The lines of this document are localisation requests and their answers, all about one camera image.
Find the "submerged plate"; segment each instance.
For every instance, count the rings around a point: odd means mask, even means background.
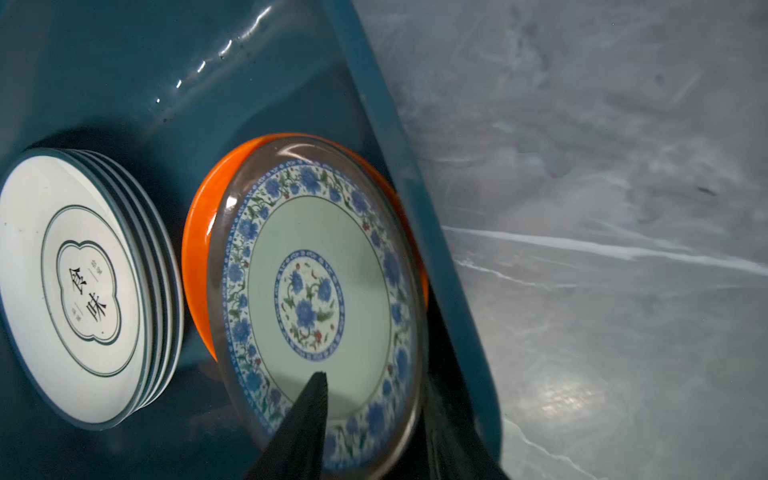
[[[150,296],[147,298],[151,305],[151,316],[147,318],[147,331],[150,332],[151,342],[147,348],[151,351],[150,373],[144,391],[141,393],[140,408],[148,398],[151,390],[157,385],[161,375],[161,363],[163,355],[165,325],[164,302],[162,298],[163,282],[161,271],[158,267],[157,252],[155,250],[155,234],[148,227],[146,214],[137,205],[136,196],[130,190],[123,188],[121,180],[107,165],[92,157],[90,154],[82,154],[77,151],[68,151],[74,159],[80,161],[86,168],[101,180],[107,188],[107,192],[117,201],[118,206],[129,222],[130,231],[141,247],[141,265],[147,272]]]
[[[384,196],[336,147],[291,137],[249,157],[214,223],[208,304],[227,389],[260,446],[324,371],[325,468],[394,462],[424,369],[416,265]]]
[[[210,322],[208,319],[207,305],[207,278],[208,278],[208,250],[210,246],[211,227],[221,203],[221,197],[227,190],[232,177],[240,168],[240,165],[260,146],[280,138],[295,137],[298,134],[271,134],[254,138],[224,156],[216,166],[211,169],[197,189],[195,197],[187,214],[187,222],[184,225],[184,240],[181,245],[181,266],[184,277],[184,289],[187,291],[187,304],[190,308],[192,319],[197,331],[203,339],[203,343],[214,359],[216,351],[211,337]],[[306,135],[305,137],[322,140],[318,137]],[[392,186],[371,164],[363,160],[359,155],[338,144],[333,144],[344,154],[358,163],[366,173],[376,182],[385,194],[398,218],[403,223],[408,234],[411,248],[415,251],[415,241],[412,239],[402,205]],[[428,299],[429,284],[426,270],[421,260],[418,259],[419,275],[424,293],[425,304]]]
[[[126,418],[147,384],[141,251],[115,199],[62,152],[26,152],[0,193],[0,296],[17,354],[54,410],[85,429]]]
[[[156,233],[155,241],[159,242],[156,249],[158,255],[162,259],[161,272],[164,271],[162,280],[168,288],[165,293],[165,298],[167,299],[165,303],[167,317],[165,319],[166,337],[163,364],[161,367],[161,372],[163,372],[163,374],[158,384],[153,388],[150,397],[141,405],[142,407],[145,407],[156,400],[168,387],[168,384],[176,371],[176,366],[181,354],[181,344],[184,340],[184,292],[181,287],[181,276],[176,262],[176,254],[174,253],[173,244],[170,242],[170,237],[168,236],[168,232],[160,217],[160,213],[157,212],[157,208],[154,206],[152,199],[149,198],[147,192],[133,175],[128,173],[128,171],[118,162],[106,155],[93,151],[80,152],[83,154],[90,154],[92,157],[99,159],[103,164],[112,167],[114,172],[118,175],[118,178],[122,180],[124,189],[133,190],[136,197],[135,200],[144,210],[145,216],[149,218],[148,228],[154,230]]]

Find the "white plate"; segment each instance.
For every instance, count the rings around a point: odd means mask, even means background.
[[[165,324],[169,302],[164,299],[170,296],[170,292],[167,288],[168,275],[164,269],[162,253],[159,251],[157,235],[150,227],[149,218],[138,203],[134,192],[131,191],[111,167],[88,153],[78,151],[69,151],[68,153],[83,161],[85,166],[90,168],[104,182],[104,185],[112,192],[113,197],[121,205],[129,221],[132,222],[139,244],[144,248],[144,265],[150,274],[151,293],[153,295],[151,300],[151,304],[154,307],[154,316],[151,322],[153,328],[151,349],[154,355],[150,368],[150,379],[144,388],[144,393],[138,406],[138,408],[141,408],[150,396],[157,391],[164,370],[167,367],[167,356],[165,355],[167,349],[165,349],[165,345],[168,335]]]
[[[166,298],[168,299],[166,304],[167,336],[163,359],[164,366],[161,367],[164,374],[154,388],[154,391],[150,394],[149,399],[142,405],[142,407],[145,407],[156,400],[168,387],[168,384],[176,371],[176,366],[179,362],[181,353],[181,344],[184,339],[184,293],[181,288],[181,275],[179,274],[176,255],[165,225],[160,214],[157,212],[157,208],[138,181],[136,181],[136,179],[128,173],[122,165],[106,155],[93,151],[79,152],[90,154],[92,157],[102,161],[103,164],[112,167],[114,171],[119,174],[118,177],[121,177],[121,179],[124,180],[123,185],[127,190],[130,190],[130,188],[125,184],[126,182],[132,186],[132,190],[137,194],[139,204],[144,208],[144,211],[150,218],[151,227],[153,227],[160,235],[161,244],[156,248],[164,261],[164,269],[167,274],[167,276],[164,276],[163,281],[170,288],[170,295],[166,295]]]
[[[43,398],[85,429],[117,425],[147,382],[149,292],[126,225],[101,182],[61,152],[26,152],[0,192],[8,330]]]

